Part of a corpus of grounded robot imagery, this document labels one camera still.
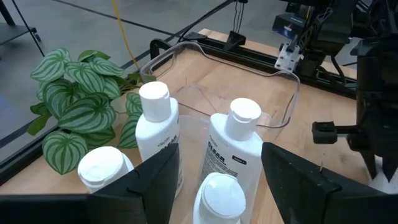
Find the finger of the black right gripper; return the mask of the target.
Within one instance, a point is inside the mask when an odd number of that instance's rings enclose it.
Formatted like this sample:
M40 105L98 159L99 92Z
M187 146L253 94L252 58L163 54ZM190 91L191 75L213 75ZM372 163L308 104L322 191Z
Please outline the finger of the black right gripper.
M373 151L361 151L360 154L373 180L377 176L375 154Z
M382 171L390 182L397 170L397 156L388 155L382 157Z

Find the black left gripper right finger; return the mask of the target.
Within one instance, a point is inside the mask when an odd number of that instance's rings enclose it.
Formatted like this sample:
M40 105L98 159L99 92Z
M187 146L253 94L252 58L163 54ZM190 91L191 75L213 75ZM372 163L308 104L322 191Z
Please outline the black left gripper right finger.
M341 186L327 179L320 167L271 142L262 144L267 184L284 223L325 221L329 196Z

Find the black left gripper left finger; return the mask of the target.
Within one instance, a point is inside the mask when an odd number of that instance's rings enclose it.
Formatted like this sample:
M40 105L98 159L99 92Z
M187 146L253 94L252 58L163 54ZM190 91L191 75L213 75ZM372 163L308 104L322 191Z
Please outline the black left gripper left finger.
M177 191L179 144L172 143L95 192L88 223L168 223Z

